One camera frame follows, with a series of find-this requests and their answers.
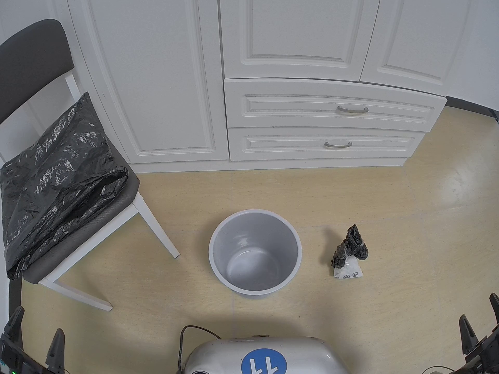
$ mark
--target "chair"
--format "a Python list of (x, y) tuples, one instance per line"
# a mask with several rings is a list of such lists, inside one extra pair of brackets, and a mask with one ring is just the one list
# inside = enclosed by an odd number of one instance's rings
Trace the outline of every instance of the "chair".
[[(71, 52), (62, 25), (44, 19), (19, 31), (0, 45), (0, 123), (54, 79), (64, 75), (74, 101), (81, 92), (76, 84)], [(65, 296), (96, 308), (111, 310), (109, 302), (97, 299), (59, 281), (71, 266), (100, 244), (132, 216), (139, 213), (174, 258), (180, 255), (139, 193), (139, 179), (109, 142), (116, 164), (128, 169), (121, 193), (93, 220), (68, 235), (44, 254), (22, 276)]]

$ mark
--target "chair frame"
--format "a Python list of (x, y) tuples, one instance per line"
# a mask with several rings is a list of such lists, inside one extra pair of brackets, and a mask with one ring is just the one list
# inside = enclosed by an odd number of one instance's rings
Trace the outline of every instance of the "chair frame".
[[(71, 92), (73, 100), (77, 102), (81, 93), (76, 84), (72, 71), (67, 72), (65, 75), (67, 86)], [(121, 227), (122, 224), (127, 222), (136, 214), (140, 214), (147, 225), (153, 230), (153, 233), (159, 238), (161, 243), (170, 252), (173, 258), (180, 255), (177, 248), (173, 245), (171, 240), (166, 235), (163, 228), (152, 214), (151, 210), (144, 202), (144, 199), (137, 192), (133, 203), (128, 205), (119, 214), (117, 214), (112, 220), (105, 224), (97, 233), (92, 235), (87, 241), (80, 245), (73, 253), (66, 257), (52, 272), (50, 272), (46, 277), (40, 280), (40, 284), (45, 285), (51, 290), (57, 291), (62, 295), (70, 297), (76, 301), (86, 303), (88, 305), (94, 306), (99, 309), (110, 311), (113, 307), (112, 305), (101, 299), (98, 299), (92, 295), (86, 294), (76, 288), (70, 287), (62, 283), (59, 278), (68, 271), (73, 265), (75, 265), (80, 259), (82, 259), (87, 253), (99, 245), (102, 241), (106, 239), (111, 233), (113, 233), (117, 228)]]

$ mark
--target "blue circle logo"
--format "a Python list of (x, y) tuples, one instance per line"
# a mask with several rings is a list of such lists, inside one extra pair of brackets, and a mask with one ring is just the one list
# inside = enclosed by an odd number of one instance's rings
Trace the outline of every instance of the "blue circle logo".
[(286, 359), (274, 349), (255, 349), (241, 363), (242, 374), (285, 374)]

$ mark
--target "wire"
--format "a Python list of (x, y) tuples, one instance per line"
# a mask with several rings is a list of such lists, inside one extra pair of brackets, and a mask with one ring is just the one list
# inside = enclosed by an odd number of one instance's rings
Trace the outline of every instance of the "wire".
[(215, 334), (214, 332), (210, 331), (210, 330), (207, 330), (206, 328), (203, 328), (203, 327), (199, 327), (199, 326), (185, 326), (182, 331), (180, 332), (180, 347), (179, 347), (179, 370), (178, 370), (178, 374), (182, 374), (182, 346), (184, 345), (184, 331), (187, 329), (187, 328), (197, 328), (199, 330), (203, 330), (203, 331), (206, 331), (207, 333), (210, 333), (211, 335), (213, 335), (214, 337), (216, 337), (216, 339), (220, 339), (220, 337)]
[(428, 367), (426, 370), (424, 370), (421, 374), (425, 374), (426, 371), (428, 371), (429, 369), (434, 369), (434, 368), (441, 368), (441, 369), (447, 369), (447, 370), (450, 370), (451, 372), (454, 372), (454, 370), (450, 367), (445, 367), (444, 365), (433, 365), (431, 367)]

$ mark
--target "chair backrest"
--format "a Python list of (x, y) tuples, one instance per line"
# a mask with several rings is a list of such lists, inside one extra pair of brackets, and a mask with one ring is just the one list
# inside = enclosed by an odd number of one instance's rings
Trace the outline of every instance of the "chair backrest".
[(0, 123), (73, 68), (66, 34), (55, 19), (35, 22), (7, 39), (0, 45)]

